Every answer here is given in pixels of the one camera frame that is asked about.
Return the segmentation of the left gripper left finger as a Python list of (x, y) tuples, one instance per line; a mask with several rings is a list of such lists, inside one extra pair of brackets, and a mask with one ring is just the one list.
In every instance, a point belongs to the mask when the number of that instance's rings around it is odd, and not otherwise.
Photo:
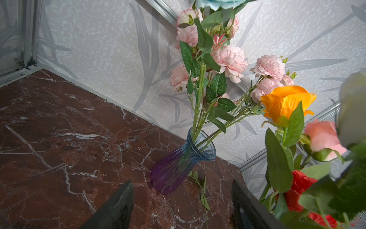
[(124, 183), (82, 226), (81, 229), (127, 229), (134, 206), (134, 187)]

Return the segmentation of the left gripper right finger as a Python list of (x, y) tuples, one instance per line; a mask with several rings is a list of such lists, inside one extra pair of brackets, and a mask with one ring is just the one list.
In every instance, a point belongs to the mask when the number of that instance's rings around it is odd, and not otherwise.
[(234, 180), (232, 183), (234, 220), (238, 229), (285, 229), (248, 188)]

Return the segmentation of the purple blue glass vase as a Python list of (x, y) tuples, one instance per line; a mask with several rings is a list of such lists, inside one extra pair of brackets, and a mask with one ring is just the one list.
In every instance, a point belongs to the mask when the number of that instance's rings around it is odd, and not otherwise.
[(214, 161), (216, 149), (209, 136), (201, 131), (193, 138), (189, 129), (185, 143), (158, 160), (151, 169), (151, 183), (162, 194), (175, 191), (199, 162)]

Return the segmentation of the small pink rose stem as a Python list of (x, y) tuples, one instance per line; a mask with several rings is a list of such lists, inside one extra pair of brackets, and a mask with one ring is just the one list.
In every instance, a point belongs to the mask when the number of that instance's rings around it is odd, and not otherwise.
[(347, 149), (338, 139), (336, 125), (332, 121), (318, 121), (307, 123), (304, 133), (298, 141), (307, 157), (300, 166), (303, 169), (312, 159), (318, 162), (329, 162), (336, 158), (343, 161), (342, 155)]

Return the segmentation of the orange rose stem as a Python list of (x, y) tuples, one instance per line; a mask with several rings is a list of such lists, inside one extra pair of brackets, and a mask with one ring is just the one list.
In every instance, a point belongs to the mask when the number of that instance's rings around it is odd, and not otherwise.
[(275, 126), (276, 131), (266, 130), (265, 146), (267, 184), (260, 197), (264, 200), (270, 189), (275, 193), (285, 193), (290, 190), (295, 170), (296, 144), (300, 141), (304, 128), (305, 117), (314, 115), (309, 110), (316, 100), (316, 95), (300, 86), (284, 86), (274, 89), (270, 94), (261, 97), (265, 106), (264, 116), (268, 123)]

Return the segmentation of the pink ranunculus stem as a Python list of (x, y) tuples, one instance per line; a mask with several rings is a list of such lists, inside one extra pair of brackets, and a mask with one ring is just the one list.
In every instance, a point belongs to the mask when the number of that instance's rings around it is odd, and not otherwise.
[(207, 95), (216, 96), (213, 109), (220, 108), (234, 117), (233, 120), (223, 124), (217, 120), (218, 116), (209, 114), (207, 122), (212, 122), (219, 128), (209, 136), (210, 140), (222, 132), (225, 133), (229, 127), (241, 122), (247, 116), (264, 114), (265, 105), (261, 102), (261, 98), (269, 95), (274, 89), (295, 84), (294, 79), (297, 74), (286, 70), (286, 62), (287, 59), (275, 55), (264, 55), (258, 58), (255, 67), (251, 69), (258, 81), (251, 85), (249, 90), (235, 102), (230, 100), (226, 93), (223, 94), (218, 87), (210, 86), (207, 89)]

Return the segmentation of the pink white carnation stem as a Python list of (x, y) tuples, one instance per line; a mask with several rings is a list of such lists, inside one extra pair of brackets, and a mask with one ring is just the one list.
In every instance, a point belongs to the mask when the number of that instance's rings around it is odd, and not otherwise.
[(198, 31), (194, 19), (201, 19), (201, 13), (198, 9), (193, 10), (192, 7), (182, 11), (178, 17), (175, 47), (179, 51), (181, 51), (180, 41), (187, 43), (190, 47), (196, 47), (198, 44)]

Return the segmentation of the pale green hydrangea stem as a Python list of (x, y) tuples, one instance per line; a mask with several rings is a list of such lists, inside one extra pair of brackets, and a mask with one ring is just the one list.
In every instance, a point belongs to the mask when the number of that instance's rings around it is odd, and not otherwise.
[(246, 4), (248, 1), (246, 0), (196, 0), (195, 7), (196, 8), (206, 8), (209, 7), (212, 10), (229, 9), (235, 8), (239, 5)]

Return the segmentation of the white rosebud stem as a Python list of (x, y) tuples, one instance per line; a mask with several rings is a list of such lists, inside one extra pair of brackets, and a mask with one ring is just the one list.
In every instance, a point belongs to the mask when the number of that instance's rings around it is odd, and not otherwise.
[(366, 210), (366, 71), (351, 74), (339, 91), (340, 111), (336, 130), (348, 150), (349, 166), (340, 177), (321, 178), (299, 199), (302, 213), (330, 215), (346, 224)]

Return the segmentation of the pink peony stem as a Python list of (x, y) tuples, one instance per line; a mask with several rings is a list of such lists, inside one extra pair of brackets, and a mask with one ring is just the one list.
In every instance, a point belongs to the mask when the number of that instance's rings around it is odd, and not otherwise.
[(191, 47), (180, 41), (183, 64), (172, 71), (170, 84), (176, 92), (187, 90), (193, 110), (191, 140), (195, 142), (204, 125), (213, 124), (217, 130), (206, 137), (205, 143), (213, 141), (220, 133), (244, 120), (253, 112), (245, 104), (246, 94), (238, 102), (225, 97), (228, 81), (239, 83), (247, 63), (243, 50), (224, 45), (212, 53)]

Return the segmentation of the pink rose bouquet stem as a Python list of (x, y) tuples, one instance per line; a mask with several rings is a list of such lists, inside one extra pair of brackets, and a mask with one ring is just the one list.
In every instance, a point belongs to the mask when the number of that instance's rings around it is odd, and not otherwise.
[(215, 26), (211, 32), (211, 35), (213, 35), (212, 52), (223, 48), (225, 44), (229, 45), (230, 40), (238, 30), (239, 19), (237, 16), (235, 16), (234, 20), (230, 19), (225, 27), (223, 25)]

